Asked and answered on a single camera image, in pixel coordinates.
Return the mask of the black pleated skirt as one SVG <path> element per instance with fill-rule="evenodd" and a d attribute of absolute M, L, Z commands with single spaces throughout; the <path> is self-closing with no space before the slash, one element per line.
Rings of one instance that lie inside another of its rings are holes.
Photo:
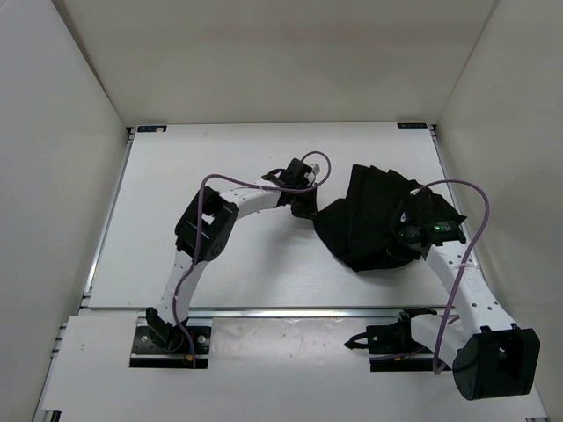
<path fill-rule="evenodd" d="M 406 266 L 421 254 L 399 241 L 401 225 L 466 219 L 440 194 L 411 195 L 418 187 L 417 180 L 394 170 L 355 164 L 346 196 L 318 211 L 314 229 L 333 256 L 355 272 Z"/>

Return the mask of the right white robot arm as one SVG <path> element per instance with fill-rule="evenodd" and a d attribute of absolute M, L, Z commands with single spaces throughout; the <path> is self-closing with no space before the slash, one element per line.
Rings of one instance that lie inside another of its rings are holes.
<path fill-rule="evenodd" d="M 433 356 L 431 370 L 449 370 L 463 398 L 480 400 L 531 392 L 540 340 L 500 305 L 471 258 L 475 241 L 463 216 L 446 215 L 427 188 L 411 191 L 392 218 L 400 246 L 420 256 L 448 293 L 443 311 L 410 308 L 389 325 L 369 325 L 346 342 L 366 350 L 374 370 L 397 370 L 417 354 Z"/>

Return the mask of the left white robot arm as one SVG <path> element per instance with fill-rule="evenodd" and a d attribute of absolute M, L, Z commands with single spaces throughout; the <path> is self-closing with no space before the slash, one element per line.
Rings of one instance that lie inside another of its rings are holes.
<path fill-rule="evenodd" d="M 187 353 L 195 358 L 194 337 L 187 329 L 190 304 L 200 278 L 211 261 L 224 251 L 236 222 L 278 207 L 298 207 L 312 199 L 326 182 L 332 164 L 320 168 L 294 158 L 284 169 L 274 169 L 255 183 L 222 174 L 206 176 L 179 218 L 174 234 L 175 258 L 165 290 L 157 304 L 145 311 L 151 340 L 164 353 Z"/>

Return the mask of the right blue table label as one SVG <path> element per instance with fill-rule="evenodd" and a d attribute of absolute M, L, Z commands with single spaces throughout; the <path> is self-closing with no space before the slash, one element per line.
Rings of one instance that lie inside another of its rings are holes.
<path fill-rule="evenodd" d="M 423 122 L 398 122 L 399 130 L 427 130 L 428 125 Z"/>

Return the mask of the blue table label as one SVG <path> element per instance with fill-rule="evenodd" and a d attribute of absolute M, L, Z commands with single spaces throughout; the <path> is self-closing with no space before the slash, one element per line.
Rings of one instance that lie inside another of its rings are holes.
<path fill-rule="evenodd" d="M 163 133 L 167 130 L 166 125 L 140 125 L 137 127 L 137 133 Z"/>
<path fill-rule="evenodd" d="M 423 122 L 398 122 L 399 130 L 427 130 L 428 125 Z"/>

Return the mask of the left blue table label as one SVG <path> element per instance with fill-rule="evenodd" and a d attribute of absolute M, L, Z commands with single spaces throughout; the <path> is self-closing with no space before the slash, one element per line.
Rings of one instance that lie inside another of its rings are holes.
<path fill-rule="evenodd" d="M 167 130 L 166 125 L 140 125 L 137 127 L 137 133 L 163 133 Z"/>

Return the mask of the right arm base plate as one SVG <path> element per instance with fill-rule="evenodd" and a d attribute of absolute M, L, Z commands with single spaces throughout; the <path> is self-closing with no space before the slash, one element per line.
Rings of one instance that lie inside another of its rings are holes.
<path fill-rule="evenodd" d="M 413 339 L 411 325 L 406 322 L 368 325 L 344 346 L 349 350 L 367 351 L 372 373 L 433 371 L 433 353 Z"/>

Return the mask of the front aluminium rail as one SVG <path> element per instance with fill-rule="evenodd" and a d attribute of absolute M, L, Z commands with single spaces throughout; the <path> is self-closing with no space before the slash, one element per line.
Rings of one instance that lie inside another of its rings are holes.
<path fill-rule="evenodd" d="M 394 318 L 401 308 L 387 307 L 316 307 L 316 308 L 191 308 L 192 319 L 211 318 Z"/>

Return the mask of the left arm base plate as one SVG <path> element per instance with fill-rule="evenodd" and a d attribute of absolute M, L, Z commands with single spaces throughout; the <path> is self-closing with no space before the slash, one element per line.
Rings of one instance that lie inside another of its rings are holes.
<path fill-rule="evenodd" d="M 207 369 L 211 346 L 212 326 L 188 325 L 192 341 L 194 342 L 193 358 L 190 344 L 180 333 L 168 345 L 140 319 L 135 327 L 135 335 L 129 355 L 128 366 L 131 368 L 164 368 L 164 369 Z"/>

